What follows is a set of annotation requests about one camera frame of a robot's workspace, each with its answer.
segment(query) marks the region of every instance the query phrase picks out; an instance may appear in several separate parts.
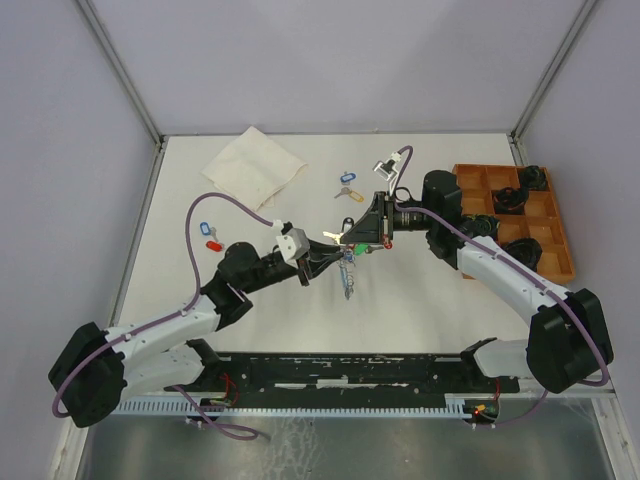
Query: wooden organizer tray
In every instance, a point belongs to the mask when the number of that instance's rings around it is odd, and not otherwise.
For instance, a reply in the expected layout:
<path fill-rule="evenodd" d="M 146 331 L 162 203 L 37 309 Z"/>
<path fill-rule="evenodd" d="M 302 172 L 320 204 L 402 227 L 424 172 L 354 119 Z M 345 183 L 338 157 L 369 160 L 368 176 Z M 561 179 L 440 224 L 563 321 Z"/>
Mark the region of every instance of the wooden organizer tray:
<path fill-rule="evenodd" d="M 462 213 L 492 215 L 500 220 L 498 243 L 501 247 L 518 238 L 535 238 L 542 246 L 538 273 L 564 285 L 575 278 L 575 270 L 549 171 L 541 168 L 547 176 L 547 190 L 529 191 L 524 214 L 520 215 L 496 215 L 492 197 L 493 192 L 505 187 L 520 188 L 518 173 L 524 167 L 458 164 L 453 173 L 462 190 Z"/>

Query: white cloth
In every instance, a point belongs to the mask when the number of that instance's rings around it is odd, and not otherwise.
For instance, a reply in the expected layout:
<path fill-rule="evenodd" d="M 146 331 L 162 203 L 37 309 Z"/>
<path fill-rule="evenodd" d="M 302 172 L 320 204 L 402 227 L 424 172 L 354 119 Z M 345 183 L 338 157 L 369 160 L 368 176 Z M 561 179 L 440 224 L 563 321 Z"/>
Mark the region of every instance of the white cloth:
<path fill-rule="evenodd" d="M 307 164 L 254 127 L 227 145 L 202 174 L 218 189 L 257 211 Z"/>

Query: gray floor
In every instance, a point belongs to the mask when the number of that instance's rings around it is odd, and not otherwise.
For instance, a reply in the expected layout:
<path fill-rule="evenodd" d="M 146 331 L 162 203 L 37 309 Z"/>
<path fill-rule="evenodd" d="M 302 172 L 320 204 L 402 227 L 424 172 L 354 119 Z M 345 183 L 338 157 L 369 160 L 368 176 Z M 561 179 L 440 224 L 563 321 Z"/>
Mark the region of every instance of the gray floor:
<path fill-rule="evenodd" d="M 504 418 L 527 408 L 503 400 Z M 590 400 L 548 401 L 521 424 L 460 420 L 236 419 L 270 440 L 238 442 L 170 417 L 93 427 L 78 479 L 613 479 Z"/>

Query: white wall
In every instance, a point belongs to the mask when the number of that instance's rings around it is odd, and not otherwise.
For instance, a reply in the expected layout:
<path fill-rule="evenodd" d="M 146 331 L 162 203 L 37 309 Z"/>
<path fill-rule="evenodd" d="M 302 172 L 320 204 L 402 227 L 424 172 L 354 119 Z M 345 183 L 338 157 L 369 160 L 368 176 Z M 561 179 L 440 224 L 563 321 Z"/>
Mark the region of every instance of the white wall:
<path fill-rule="evenodd" d="M 0 479 L 37 480 L 48 370 L 107 320 L 153 146 L 70 0 L 5 2 L 0 65 Z"/>
<path fill-rule="evenodd" d="M 640 447 L 640 2 L 602 2 L 525 139 L 551 168 L 577 268 L 602 300 L 614 383 Z"/>
<path fill-rule="evenodd" d="M 510 131 L 582 0 L 94 0 L 163 133 Z"/>

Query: tabletop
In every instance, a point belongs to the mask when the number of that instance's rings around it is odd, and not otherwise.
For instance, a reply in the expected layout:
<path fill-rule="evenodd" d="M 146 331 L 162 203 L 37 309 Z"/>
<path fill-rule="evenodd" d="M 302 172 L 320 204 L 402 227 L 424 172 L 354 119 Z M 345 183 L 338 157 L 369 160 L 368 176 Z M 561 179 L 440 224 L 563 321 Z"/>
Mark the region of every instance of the tabletop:
<path fill-rule="evenodd" d="M 200 171 L 234 136 L 170 137 L 119 317 L 140 323 L 174 311 L 193 295 L 195 282 L 184 238 L 191 202 L 215 191 Z M 419 198 L 424 175 L 456 163 L 513 165 L 503 134 L 273 135 L 280 146 L 309 167 L 259 214 L 291 221 L 311 239 L 330 243 L 323 231 L 339 232 L 345 217 L 358 219 L 376 190 L 386 189 L 372 171 L 378 160 L 404 145 L 414 155 L 403 184 Z M 340 191 L 340 175 L 354 172 L 351 188 L 365 200 Z M 273 230 L 230 203 L 207 199 L 191 225 L 203 284 L 222 253 L 205 247 L 199 225 L 206 221 L 219 240 L 253 244 L 259 255 L 275 245 Z M 215 350 L 255 352 L 457 353 L 480 339 L 527 337 L 527 328 L 480 282 L 438 260 L 424 232 L 398 232 L 393 248 L 356 258 L 355 292 L 347 301 L 337 265 L 308 287 L 296 278 L 250 295 L 254 307 L 236 324 L 206 337 Z"/>

